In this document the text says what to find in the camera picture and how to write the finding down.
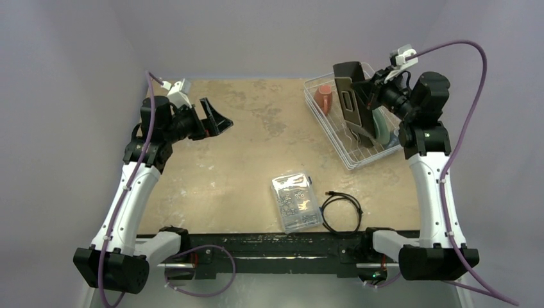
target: beige table surface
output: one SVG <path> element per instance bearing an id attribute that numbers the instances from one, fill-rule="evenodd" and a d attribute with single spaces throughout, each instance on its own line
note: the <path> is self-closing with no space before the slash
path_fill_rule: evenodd
<path id="1" fill-rule="evenodd" d="M 167 225 L 190 233 L 281 232 L 271 179 L 304 170 L 318 201 L 325 191 L 354 195 L 366 227 L 419 229 L 414 180 L 402 151 L 348 171 L 305 104 L 304 80 L 192 80 L 189 98 L 208 97 L 234 121 L 219 137 L 183 140 L 149 198 L 140 234 Z M 155 95 L 166 91 L 154 86 Z M 337 230 L 352 230 L 357 219 L 342 201 L 325 217 Z M 326 231 L 322 226 L 307 231 Z"/>

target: gray backdrop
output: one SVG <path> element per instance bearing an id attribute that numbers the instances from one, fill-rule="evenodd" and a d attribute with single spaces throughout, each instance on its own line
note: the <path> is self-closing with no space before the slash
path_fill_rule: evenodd
<path id="1" fill-rule="evenodd" d="M 469 245 L 480 250 L 477 271 L 524 307 L 542 306 L 541 1 L 44 2 L 3 0 L 0 8 L 0 306 L 80 301 L 71 257 L 88 245 L 110 204 L 137 121 L 143 67 L 167 77 L 309 77 L 344 60 L 378 68 L 405 43 L 420 50 L 454 38 L 480 42 L 489 56 L 481 104 L 452 170 L 457 213 Z M 426 70 L 452 82 L 444 121 L 455 141 L 476 90 L 478 54 L 438 51 L 421 57 L 414 72 Z M 256 279 L 251 285 L 284 284 Z M 297 279 L 294 289 L 306 281 Z M 335 285 L 316 281 L 318 290 Z M 473 296 L 476 307 L 507 307 Z M 142 305 L 149 300 L 142 297 Z M 177 305 L 185 300 L 180 295 Z"/>

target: black cable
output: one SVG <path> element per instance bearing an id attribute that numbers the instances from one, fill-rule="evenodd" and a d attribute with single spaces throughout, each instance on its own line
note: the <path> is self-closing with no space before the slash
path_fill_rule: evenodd
<path id="1" fill-rule="evenodd" d="M 408 94 L 411 94 L 412 93 L 412 89 L 410 89 L 410 79 L 412 78 L 412 73 L 410 73 L 410 71 L 404 71 L 402 73 L 400 73 L 400 76 L 404 75 L 404 73 L 406 73 L 406 75 L 408 75 L 408 77 L 406 77 L 406 82 L 405 82 L 405 88 L 407 91 L 408 91 Z"/>
<path id="2" fill-rule="evenodd" d="M 170 105 L 170 107 L 172 107 L 172 109 L 174 110 L 174 113 L 176 113 L 178 111 L 178 107 L 176 107 L 176 105 L 174 105 L 174 103 L 170 102 L 170 103 L 168 103 L 168 105 Z"/>
<path id="3" fill-rule="evenodd" d="M 136 126 L 134 126 L 134 128 L 132 129 L 132 134 L 131 134 L 131 137 L 132 137 L 132 140 L 136 139 L 136 135 L 138 134 L 138 130 L 140 129 L 140 126 L 142 125 L 142 123 L 138 123 L 136 124 Z"/>
<path id="4" fill-rule="evenodd" d="M 359 231 L 359 228 L 361 227 L 361 220 L 362 220 L 362 209 L 361 209 L 361 204 L 359 203 L 359 201 L 357 201 L 357 199 L 355 199 L 355 197 L 353 197 L 351 194 L 345 194 L 343 192 L 341 193 L 341 192 L 335 192 L 335 191 L 327 191 L 325 194 L 330 197 L 328 197 L 327 200 L 323 202 L 323 205 L 319 208 L 321 209 L 321 215 L 323 216 L 323 226 L 327 230 L 329 230 L 330 233 L 337 236 L 350 236 L 350 235 L 356 234 L 357 231 Z M 327 205 L 339 200 L 348 200 L 355 207 L 357 211 L 357 227 L 355 227 L 355 230 L 353 231 L 341 232 L 341 231 L 334 230 L 325 220 L 325 208 L 327 207 Z"/>

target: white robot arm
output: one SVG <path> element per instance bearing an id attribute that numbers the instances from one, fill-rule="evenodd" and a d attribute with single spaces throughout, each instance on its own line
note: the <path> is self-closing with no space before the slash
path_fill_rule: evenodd
<path id="1" fill-rule="evenodd" d="M 206 98 L 200 102 L 207 118 L 198 119 L 194 106 L 182 92 L 186 87 L 187 84 L 179 81 L 171 87 L 167 97 L 155 96 L 151 142 L 143 162 L 138 166 L 146 134 L 151 126 L 150 100 L 145 99 L 140 108 L 142 123 L 134 128 L 132 140 L 125 148 L 125 165 L 110 211 L 90 247 L 78 248 L 74 254 L 74 264 L 91 287 L 98 287 L 100 258 L 103 258 L 104 289 L 136 294 L 145 286 L 150 268 L 189 249 L 188 232 L 175 227 L 162 228 L 154 238 L 143 244 L 136 243 L 145 206 L 172 154 L 172 144 L 185 138 L 196 141 L 215 137 L 233 125 L 231 120 L 216 112 Z M 144 136 L 137 137 L 140 127 Z M 128 187 L 128 178 L 135 168 L 135 178 Z M 119 206 L 111 232 L 107 232 L 123 193 L 126 195 Z"/>
<path id="2" fill-rule="evenodd" d="M 476 249 L 466 246 L 455 212 L 449 170 L 441 181 L 452 152 L 448 132 L 439 121 L 449 98 L 450 83 L 439 73 L 425 72 L 412 89 L 408 84 L 402 85 L 405 70 L 417 63 L 415 54 L 410 45 L 400 48 L 391 54 L 391 66 L 377 71 L 371 79 L 364 78 L 359 62 L 335 64 L 336 87 L 338 93 L 343 93 L 339 98 L 347 125 L 359 135 L 376 137 L 372 110 L 381 106 L 401 120 L 398 139 L 418 191 L 419 239 L 408 239 L 390 229 L 370 228 L 367 232 L 371 233 L 372 250 L 398 262 L 406 280 L 455 280 L 466 273 L 466 268 L 456 255 L 450 236 L 455 236 L 470 266 L 478 264 L 479 255 Z M 441 202 L 442 185 L 448 216 Z M 450 231 L 446 217 L 451 223 Z"/>

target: dish rack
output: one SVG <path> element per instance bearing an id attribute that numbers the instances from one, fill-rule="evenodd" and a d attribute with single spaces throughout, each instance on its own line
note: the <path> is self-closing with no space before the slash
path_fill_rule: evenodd
<path id="1" fill-rule="evenodd" d="M 367 63 L 362 63 L 362 68 L 365 77 L 371 78 L 374 75 L 374 70 Z M 332 105 L 328 115 L 323 113 L 314 100 L 314 94 L 321 85 L 330 85 L 333 92 Z M 359 144 L 346 126 L 338 93 L 336 92 L 333 73 L 306 81 L 304 83 L 304 94 L 306 96 L 306 104 L 308 104 L 314 117 L 318 120 L 319 125 L 321 125 L 323 131 L 325 131 L 325 134 L 348 170 L 364 166 L 402 149 L 399 144 L 390 148 L 384 148 L 375 140 L 372 140 L 372 143 L 374 144 L 373 148 L 365 148 Z M 385 107 L 380 107 L 379 110 L 386 119 L 389 131 L 398 135 L 400 120 Z"/>

